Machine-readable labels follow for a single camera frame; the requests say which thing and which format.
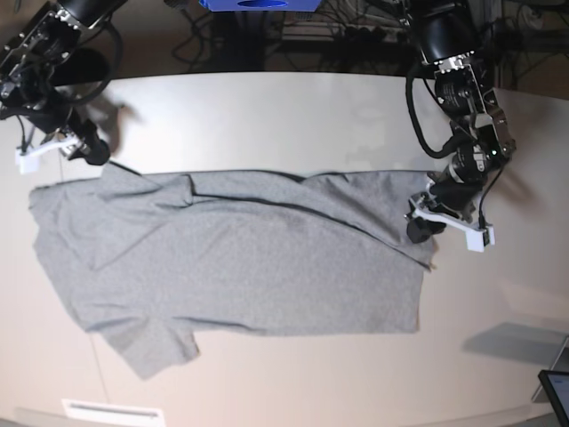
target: black cable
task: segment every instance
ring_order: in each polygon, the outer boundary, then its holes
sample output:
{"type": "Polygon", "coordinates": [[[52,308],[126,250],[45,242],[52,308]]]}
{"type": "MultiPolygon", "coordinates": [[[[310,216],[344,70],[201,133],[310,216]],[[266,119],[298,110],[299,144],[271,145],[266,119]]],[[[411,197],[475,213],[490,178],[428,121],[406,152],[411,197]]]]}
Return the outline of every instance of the black cable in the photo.
{"type": "Polygon", "coordinates": [[[349,21],[349,16],[340,8],[340,5],[338,5],[338,9],[336,9],[332,4],[332,2],[329,1],[326,4],[330,7],[330,9],[332,9],[332,12],[336,15],[336,18],[338,19],[339,22],[349,21]],[[343,18],[340,15],[340,11],[344,13],[343,18]]]}
{"type": "Polygon", "coordinates": [[[123,38],[121,37],[120,33],[116,30],[115,26],[112,22],[107,22],[104,27],[108,34],[111,36],[114,44],[115,44],[115,58],[113,63],[111,64],[111,68],[107,73],[107,76],[104,78],[102,82],[91,92],[83,96],[82,98],[77,98],[74,100],[67,100],[65,103],[66,105],[84,105],[103,93],[103,91],[107,88],[108,84],[111,82],[113,78],[116,77],[116,73],[118,72],[118,68],[121,64],[121,60],[123,59],[123,38]]]}
{"type": "Polygon", "coordinates": [[[482,194],[482,197],[480,198],[480,203],[478,204],[478,226],[480,229],[484,229],[486,227],[486,218],[484,215],[484,210],[482,209],[484,207],[484,201],[486,199],[486,196],[488,196],[488,193],[490,192],[494,184],[498,181],[501,173],[504,172],[505,168],[506,168],[505,165],[501,167],[500,171],[496,174],[496,176],[494,176],[494,179],[492,180],[492,182],[490,182],[490,185],[486,187],[484,193],[482,194]]]}
{"type": "Polygon", "coordinates": [[[190,72],[192,70],[192,68],[195,67],[195,65],[197,64],[199,59],[202,57],[202,55],[204,54],[205,41],[208,40],[206,37],[204,37],[202,35],[202,32],[201,32],[202,30],[200,27],[198,27],[197,24],[200,23],[202,20],[209,18],[210,14],[206,13],[205,15],[200,16],[196,20],[192,19],[192,17],[189,15],[189,13],[186,12],[185,10],[180,11],[180,14],[189,22],[192,34],[190,37],[186,38],[184,41],[182,41],[181,43],[174,46],[174,48],[171,51],[171,55],[175,60],[182,62],[184,64],[188,64],[189,65],[188,72],[190,72]],[[183,49],[184,47],[186,47],[187,45],[191,44],[194,41],[194,39],[196,39],[196,38],[199,42],[199,50],[198,50],[195,58],[193,60],[188,60],[186,58],[182,58],[179,54],[180,50],[183,49]]]}
{"type": "Polygon", "coordinates": [[[423,78],[423,84],[425,84],[425,87],[427,88],[427,91],[429,92],[429,95],[433,99],[433,101],[437,103],[437,105],[445,112],[445,114],[447,114],[445,111],[445,108],[441,104],[438,103],[437,96],[435,95],[433,90],[430,88],[429,84],[427,83],[426,78],[423,78]]]}
{"type": "Polygon", "coordinates": [[[28,149],[28,141],[26,140],[26,128],[24,127],[24,122],[21,121],[21,117],[20,116],[15,116],[18,119],[18,122],[20,123],[20,128],[21,128],[21,145],[20,145],[20,149],[22,154],[26,154],[26,150],[28,149]]]}
{"type": "Polygon", "coordinates": [[[338,16],[335,16],[335,17],[331,16],[331,15],[325,13],[325,11],[314,12],[314,14],[319,15],[319,16],[324,16],[325,18],[331,20],[333,23],[338,24],[344,28],[347,27],[346,23],[343,20],[339,19],[338,16]]]}
{"type": "Polygon", "coordinates": [[[411,118],[411,123],[413,125],[413,129],[415,134],[417,135],[417,139],[419,140],[419,144],[421,148],[429,157],[433,158],[444,158],[448,155],[452,154],[457,146],[455,145],[455,138],[451,138],[444,146],[440,149],[440,151],[434,151],[425,140],[425,136],[423,135],[423,131],[421,129],[421,124],[419,123],[419,118],[417,117],[417,111],[415,110],[415,101],[413,98],[413,82],[416,77],[419,76],[421,73],[421,64],[419,62],[415,62],[415,64],[411,67],[409,74],[407,74],[407,78],[405,80],[405,98],[407,100],[407,108],[409,109],[409,118],[411,118]]]}

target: table surface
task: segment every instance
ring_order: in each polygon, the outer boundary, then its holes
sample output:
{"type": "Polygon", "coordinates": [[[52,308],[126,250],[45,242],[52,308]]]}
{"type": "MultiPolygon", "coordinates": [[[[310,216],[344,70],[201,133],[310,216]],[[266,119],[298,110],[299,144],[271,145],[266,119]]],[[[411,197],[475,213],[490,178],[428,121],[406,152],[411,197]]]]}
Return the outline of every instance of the table surface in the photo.
{"type": "MultiPolygon", "coordinates": [[[[115,160],[141,173],[441,169],[416,141],[404,90],[398,77],[151,77],[113,82],[91,113],[118,143],[115,160]]],[[[449,126],[424,87],[415,91],[427,139],[440,146],[449,126]]],[[[569,332],[569,102],[499,99],[518,152],[487,200],[497,246],[474,254],[459,231],[437,237],[419,333],[200,333],[197,361],[146,382],[72,323],[33,253],[28,192],[100,169],[52,153],[19,176],[18,124],[0,123],[0,416],[61,413],[62,398],[161,407],[170,427],[490,427],[548,412],[530,397],[569,332]]]]}

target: t-shirt sleeve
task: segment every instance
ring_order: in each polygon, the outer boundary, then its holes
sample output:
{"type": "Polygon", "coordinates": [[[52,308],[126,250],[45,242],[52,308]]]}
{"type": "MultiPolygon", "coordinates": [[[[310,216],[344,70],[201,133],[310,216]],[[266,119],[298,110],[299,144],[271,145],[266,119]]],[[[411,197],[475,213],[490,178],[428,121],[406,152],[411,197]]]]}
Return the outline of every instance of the t-shirt sleeve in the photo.
{"type": "Polygon", "coordinates": [[[167,367],[183,365],[199,355],[189,327],[168,319],[105,321],[89,327],[88,332],[100,333],[142,379],[167,367]]]}

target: tablet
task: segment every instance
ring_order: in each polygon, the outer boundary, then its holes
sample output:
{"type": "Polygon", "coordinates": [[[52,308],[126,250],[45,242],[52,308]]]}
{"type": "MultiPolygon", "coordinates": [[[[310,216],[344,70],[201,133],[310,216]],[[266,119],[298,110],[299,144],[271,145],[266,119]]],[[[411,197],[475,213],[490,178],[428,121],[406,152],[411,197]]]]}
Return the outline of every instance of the tablet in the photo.
{"type": "Polygon", "coordinates": [[[541,371],[538,376],[561,427],[569,427],[569,373],[541,371]]]}

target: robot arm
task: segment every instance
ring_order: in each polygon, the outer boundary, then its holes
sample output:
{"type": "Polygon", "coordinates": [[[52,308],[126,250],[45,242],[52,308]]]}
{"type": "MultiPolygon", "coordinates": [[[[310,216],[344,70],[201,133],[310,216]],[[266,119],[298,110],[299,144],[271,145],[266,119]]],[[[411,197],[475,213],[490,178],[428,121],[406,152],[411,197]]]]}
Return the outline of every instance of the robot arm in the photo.
{"type": "Polygon", "coordinates": [[[421,243],[451,225],[466,233],[470,250],[494,244],[482,199],[490,173],[510,161],[516,143],[494,94],[491,73],[477,57],[479,41],[469,5],[464,0],[415,0],[405,9],[404,24],[421,54],[409,73],[405,96],[413,128],[426,154],[450,157],[442,173],[431,174],[424,191],[409,200],[407,235],[421,243]],[[435,101],[449,116],[453,137],[439,151],[426,142],[413,102],[413,81],[425,68],[435,69],[435,101]],[[478,208],[478,220],[472,214],[478,208]]]}
{"type": "Polygon", "coordinates": [[[99,138],[93,122],[80,118],[76,106],[95,99],[115,77],[123,44],[118,31],[105,19],[124,2],[46,3],[0,52],[0,119],[23,116],[46,134],[39,148],[18,148],[16,158],[23,173],[36,170],[39,156],[49,149],[60,149],[68,159],[84,158],[91,165],[107,163],[107,143],[99,138]],[[92,93],[70,99],[53,87],[51,77],[72,56],[81,35],[97,26],[115,41],[114,67],[92,93]]]}
{"type": "MultiPolygon", "coordinates": [[[[429,185],[409,199],[407,234],[420,243],[445,229],[464,230],[468,246],[483,251],[493,244],[493,228],[474,200],[488,176],[502,170],[516,144],[493,91],[484,62],[477,57],[480,43],[467,0],[402,0],[402,25],[417,46],[420,61],[406,81],[406,99],[413,128],[425,153],[450,157],[442,173],[432,174],[429,185]],[[425,141],[413,102],[413,82],[424,70],[435,70],[435,96],[449,116],[453,137],[440,150],[425,141]]],[[[84,158],[92,165],[109,159],[107,144],[95,124],[83,122],[76,105],[96,98],[114,78],[122,56],[122,40],[107,20],[126,0],[59,0],[46,3],[24,30],[0,52],[0,120],[26,117],[47,136],[38,149],[20,147],[23,171],[34,169],[36,158],[48,149],[61,149],[68,159],[84,158]],[[67,98],[50,83],[55,69],[79,46],[81,35],[97,26],[113,37],[116,63],[100,86],[80,99],[67,98]]]]}

